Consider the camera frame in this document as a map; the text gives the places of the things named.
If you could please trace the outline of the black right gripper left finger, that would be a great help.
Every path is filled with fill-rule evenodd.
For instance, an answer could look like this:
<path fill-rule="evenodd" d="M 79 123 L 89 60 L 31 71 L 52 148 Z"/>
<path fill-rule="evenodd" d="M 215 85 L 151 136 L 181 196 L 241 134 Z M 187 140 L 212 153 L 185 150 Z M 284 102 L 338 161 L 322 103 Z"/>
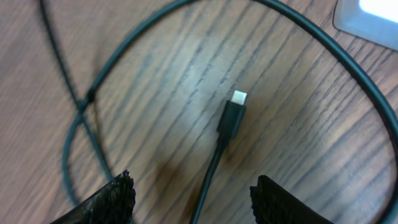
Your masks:
<path fill-rule="evenodd" d="M 134 179 L 124 170 L 51 224 L 130 224 L 135 204 Z"/>

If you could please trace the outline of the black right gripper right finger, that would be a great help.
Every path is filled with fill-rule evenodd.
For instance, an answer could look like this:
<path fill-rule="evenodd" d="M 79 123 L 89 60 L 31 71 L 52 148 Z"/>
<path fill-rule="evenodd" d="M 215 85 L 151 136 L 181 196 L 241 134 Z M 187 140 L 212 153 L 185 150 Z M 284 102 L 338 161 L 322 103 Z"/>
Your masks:
<path fill-rule="evenodd" d="M 257 224 L 331 224 L 266 175 L 250 187 Z"/>

